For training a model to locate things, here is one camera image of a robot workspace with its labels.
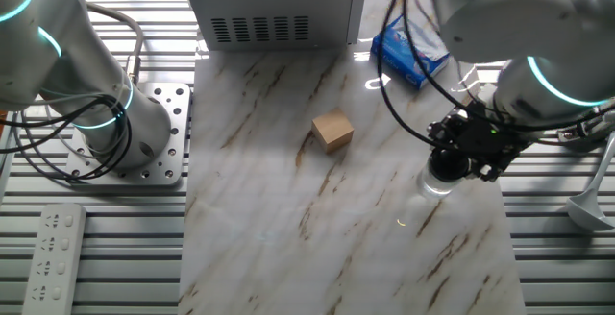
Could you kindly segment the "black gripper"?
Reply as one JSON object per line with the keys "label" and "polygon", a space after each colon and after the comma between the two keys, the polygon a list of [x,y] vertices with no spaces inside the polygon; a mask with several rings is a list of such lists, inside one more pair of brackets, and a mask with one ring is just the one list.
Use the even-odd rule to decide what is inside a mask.
{"label": "black gripper", "polygon": [[453,143],[471,158],[469,179],[494,182],[522,152],[522,139],[516,132],[459,108],[452,109],[440,122],[429,123],[427,132],[441,149],[451,149]]}

